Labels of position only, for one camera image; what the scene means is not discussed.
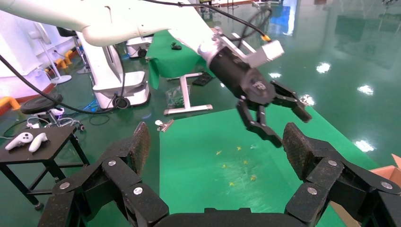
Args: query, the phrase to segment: yellow object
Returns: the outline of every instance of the yellow object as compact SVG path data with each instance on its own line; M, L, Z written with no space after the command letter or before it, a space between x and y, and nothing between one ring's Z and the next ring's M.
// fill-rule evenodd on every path
M19 110L20 105L13 97L3 97L0 99L0 106L10 104L13 110Z
M67 65L71 65L71 64L72 64L71 59L70 59L70 55L71 55L71 54L72 54L72 50L69 50L69 51L67 51L67 52L65 53L65 55L64 55L64 57L65 57L64 61L65 61L65 63L66 63Z
M262 39L267 42L271 40L267 35L262 36Z
M60 65L62 69L66 69L67 65L65 64L65 62L62 59L57 59L55 62L57 65Z

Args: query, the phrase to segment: cardboard box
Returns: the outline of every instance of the cardboard box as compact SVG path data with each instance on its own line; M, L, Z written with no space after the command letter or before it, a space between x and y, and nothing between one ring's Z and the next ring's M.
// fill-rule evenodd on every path
M389 179L390 181L396 183L399 187L401 187L401 158L394 154L392 154L392 157L396 163L396 167L385 166L377 169L372 169L371 172L386 179ZM360 224L355 221L341 205L335 202L330 202L330 205L334 208L338 216L347 227L360 227Z

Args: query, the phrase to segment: black wheel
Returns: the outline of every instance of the black wheel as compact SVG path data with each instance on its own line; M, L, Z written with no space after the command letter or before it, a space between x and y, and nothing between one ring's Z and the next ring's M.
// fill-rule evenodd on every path
M148 52L147 50L141 48L141 49L138 50L138 56L143 58L143 57L146 56L147 52Z
M43 209L43 207L44 207L43 203L40 202L35 205L35 210L41 210L41 209Z

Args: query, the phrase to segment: black table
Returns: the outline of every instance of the black table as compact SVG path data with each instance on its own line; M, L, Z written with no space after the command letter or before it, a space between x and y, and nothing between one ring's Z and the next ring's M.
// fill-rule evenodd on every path
M13 148L10 151L5 150L7 143L0 148L0 171L19 189L20 192L33 204L36 210L40 210L43 204L38 201L35 195L52 194L51 189L35 190L35 187L43 179L44 175L49 172L56 180L66 178L61 168L81 167L89 165L88 159L78 144L77 138L74 136L77 128L75 126L51 127L40 129L25 129L18 133L30 132L34 137L42 132L46 133L47 141L42 142L40 148L32 153L28 151L30 143L21 147ZM77 151L82 163L56 164L54 158L58 155L65 144L71 141ZM26 187L15 174L7 167L11 164L38 163L41 162L45 166L44 170L36 177L29 187Z

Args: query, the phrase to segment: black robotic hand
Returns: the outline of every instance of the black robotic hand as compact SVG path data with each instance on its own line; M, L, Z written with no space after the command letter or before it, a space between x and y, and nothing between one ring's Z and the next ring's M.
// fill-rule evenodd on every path
M312 118L295 91L274 80L268 82L257 69L243 62L229 48L219 51L209 68L239 98L236 107L246 129L263 140L270 140L278 148L282 146L281 137L267 126L265 107L273 103L291 108L304 122ZM256 120L249 110L256 111Z

